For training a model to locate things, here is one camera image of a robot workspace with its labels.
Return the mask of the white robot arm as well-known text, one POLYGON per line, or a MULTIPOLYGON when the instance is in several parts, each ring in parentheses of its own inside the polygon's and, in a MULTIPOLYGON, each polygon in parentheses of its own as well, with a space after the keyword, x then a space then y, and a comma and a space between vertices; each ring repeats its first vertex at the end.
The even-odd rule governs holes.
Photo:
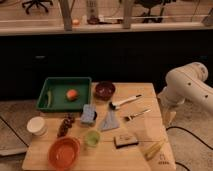
POLYGON ((169 126, 174 119, 175 107, 186 99, 213 113, 213 88, 205 84, 207 78, 207 67, 200 62, 174 68, 166 74, 166 86, 157 95, 165 126, 169 126))

